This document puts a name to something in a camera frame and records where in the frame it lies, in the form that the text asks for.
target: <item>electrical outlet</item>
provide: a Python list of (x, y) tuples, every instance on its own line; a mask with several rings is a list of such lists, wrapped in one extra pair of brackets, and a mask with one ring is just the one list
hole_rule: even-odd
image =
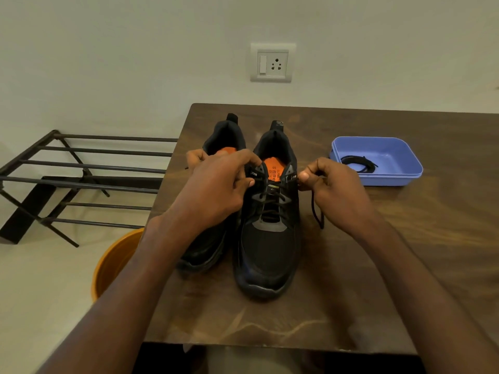
[(294, 43), (252, 43), (251, 81), (291, 82), (295, 52)]

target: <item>shoe upper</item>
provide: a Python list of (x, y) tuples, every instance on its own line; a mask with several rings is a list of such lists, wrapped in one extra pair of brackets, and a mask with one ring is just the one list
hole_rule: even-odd
[(301, 246), (296, 157), (282, 123), (276, 122), (254, 152), (285, 167), (279, 178), (266, 162), (247, 169), (255, 185), (245, 194), (238, 251), (245, 281), (269, 289), (280, 288), (294, 273)]
[[(208, 155), (214, 155), (224, 148), (235, 150), (246, 148), (244, 136), (238, 126), (238, 117), (232, 113), (227, 115), (227, 120), (215, 125), (213, 134), (203, 144), (203, 150)], [(203, 231), (181, 257), (178, 269), (199, 271), (210, 267), (214, 264), (212, 258), (217, 250), (222, 249), (222, 243), (228, 234), (234, 234), (233, 230), (235, 230), (235, 217), (231, 215), (224, 222)]]

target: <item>black sneaker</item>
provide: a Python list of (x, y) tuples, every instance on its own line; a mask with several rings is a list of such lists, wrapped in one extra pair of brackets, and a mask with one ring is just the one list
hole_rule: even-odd
[(248, 168), (255, 185), (245, 194), (234, 250), (234, 275), (248, 295), (270, 299), (291, 284), (301, 250), (296, 157), (281, 121), (254, 149), (263, 163)]
[[(229, 113), (226, 121), (215, 125), (213, 134), (206, 140), (203, 150), (214, 155), (219, 150), (229, 153), (246, 148), (245, 138), (238, 126), (238, 117)], [(186, 272), (200, 272), (210, 269), (222, 257), (229, 241), (233, 241), (236, 230), (236, 215), (203, 231), (187, 248), (177, 263), (177, 269)]]

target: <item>fingernail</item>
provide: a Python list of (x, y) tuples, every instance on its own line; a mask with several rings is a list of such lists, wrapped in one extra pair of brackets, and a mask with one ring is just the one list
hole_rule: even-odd
[(310, 176), (305, 171), (300, 172), (300, 174), (298, 175), (298, 178), (301, 179), (302, 181), (307, 181), (309, 177)]

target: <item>orange bucket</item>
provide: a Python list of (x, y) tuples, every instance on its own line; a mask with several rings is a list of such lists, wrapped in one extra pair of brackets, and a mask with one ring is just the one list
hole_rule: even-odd
[(92, 300), (95, 302), (120, 274), (135, 253), (144, 228), (116, 240), (100, 258), (92, 277)]

